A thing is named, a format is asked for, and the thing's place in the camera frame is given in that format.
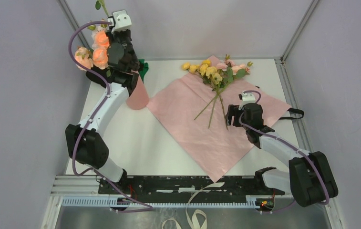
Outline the pink and yellow flower bouquet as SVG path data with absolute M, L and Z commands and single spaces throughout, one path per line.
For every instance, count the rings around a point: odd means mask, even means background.
M 198 118 L 209 107 L 209 105 L 212 105 L 208 121 L 208 127 L 211 127 L 217 100 L 219 100 L 222 108 L 222 114 L 225 116 L 226 114 L 222 93 L 233 82 L 250 75 L 250 67 L 252 67 L 253 64 L 254 63 L 252 61 L 249 61 L 246 64 L 235 64 L 229 54 L 226 54 L 223 61 L 217 64 L 214 64 L 209 59 L 203 60 L 200 64 L 191 64 L 189 62 L 183 63 L 181 65 L 181 69 L 183 71 L 199 76 L 202 83 L 209 86 L 211 91 L 216 93 L 213 99 L 208 102 L 208 104 L 196 117 Z

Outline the purple wrapping paper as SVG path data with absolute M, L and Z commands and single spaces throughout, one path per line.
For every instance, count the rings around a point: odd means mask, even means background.
M 160 93 L 163 89 L 168 89 L 168 93 L 173 93 L 175 88 L 179 93 L 176 99 L 188 98 L 191 93 L 190 89 L 183 90 L 183 81 L 177 79 L 186 75 L 186 71 L 181 70 L 181 64 L 187 61 L 147 61 L 149 63 L 149 70 L 144 78 L 144 84 L 148 94 L 151 96 L 148 103 L 149 108 L 152 105 L 161 104 L 155 103 L 152 97 Z M 285 95 L 282 89 L 279 73 L 275 60 L 271 59 L 257 59 L 253 60 L 253 68 L 251 68 L 251 75 L 245 79 L 250 84 L 259 86 L 263 92 L 275 97 L 282 102 L 285 102 Z M 148 168 L 143 168 L 141 174 L 145 175 L 180 175 L 180 176 L 194 176 L 194 175 L 210 175 L 202 168 L 198 162 L 209 160 L 209 169 L 218 170 L 220 175 L 237 175 L 237 176 L 252 176 L 255 171 L 265 167 L 276 167 L 279 170 L 287 171 L 288 168 L 275 158 L 272 154 L 260 150 L 256 147 L 250 149 L 253 145 L 249 143 L 245 131 L 242 127 L 229 126 L 226 130 L 224 118 L 222 121 L 216 117 L 221 117 L 222 108 L 219 102 L 215 106 L 215 115 L 213 115 L 212 123 L 208 128 L 209 116 L 211 108 L 205 110 L 196 120 L 195 116 L 204 108 L 208 102 L 192 101 L 191 108 L 180 108 L 181 115 L 188 115 L 184 121 L 175 119 L 175 124 L 187 124 L 193 127 L 196 124 L 202 125 L 198 128 L 197 137 L 202 140 L 192 139 L 193 142 L 207 142 L 210 140 L 209 146 L 204 143 L 199 147 L 196 154 L 189 154 L 185 149 L 173 138 L 162 123 L 152 114 L 147 113 L 146 124 L 143 137 L 143 147 L 147 152 L 146 155 L 152 157 Z M 292 121 L 280 120 L 272 125 L 278 134 L 291 143 L 298 143 L 294 131 Z M 201 155 L 201 150 L 209 150 L 206 154 Z M 219 152 L 212 153 L 211 149 L 219 150 Z

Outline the orange rose stem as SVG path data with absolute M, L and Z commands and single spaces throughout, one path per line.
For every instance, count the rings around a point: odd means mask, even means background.
M 93 52 L 80 47 L 74 54 L 75 60 L 84 67 L 91 69 L 97 67 L 104 70 L 108 67 L 108 55 L 106 48 L 96 48 Z
M 92 48 L 95 50 L 97 48 L 107 49 L 110 45 L 109 38 L 105 33 L 105 29 L 98 26 L 92 32 L 93 44 Z

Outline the pink rose stem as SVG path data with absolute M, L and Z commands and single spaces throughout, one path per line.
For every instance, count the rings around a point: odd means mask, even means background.
M 103 12 L 105 13 L 106 17 L 110 17 L 110 14 L 109 14 L 106 4 L 105 4 L 105 0 L 96 0 L 95 9 L 96 10 L 102 9 Z

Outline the black ribbon gold lettering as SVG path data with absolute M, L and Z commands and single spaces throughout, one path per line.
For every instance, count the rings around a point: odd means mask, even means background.
M 290 108 L 287 110 L 289 116 L 279 118 L 279 120 L 300 120 L 304 117 L 305 112 L 297 108 Z

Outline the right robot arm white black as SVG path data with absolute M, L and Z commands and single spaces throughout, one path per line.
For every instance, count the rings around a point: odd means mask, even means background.
M 326 155 L 320 151 L 301 149 L 282 138 L 274 129 L 264 124 L 263 108 L 257 103 L 243 106 L 229 105 L 226 114 L 228 126 L 245 129 L 248 141 L 288 167 L 287 172 L 275 167 L 256 171 L 254 190 L 265 195 L 271 189 L 290 193 L 302 207 L 328 204 L 339 194 L 334 175 Z

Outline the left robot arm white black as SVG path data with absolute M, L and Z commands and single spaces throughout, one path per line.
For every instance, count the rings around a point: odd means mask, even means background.
M 89 170 L 110 180 L 110 189 L 123 194 L 128 182 L 122 178 L 126 171 L 109 157 L 109 148 L 103 135 L 116 111 L 137 90 L 141 81 L 140 63 L 132 45 L 131 31 L 114 31 L 108 25 L 90 25 L 93 45 L 91 49 L 69 47 L 69 55 L 86 77 L 104 87 L 101 99 L 91 112 L 78 124 L 65 129 L 72 170 L 76 175 L 76 162 L 87 165 Z

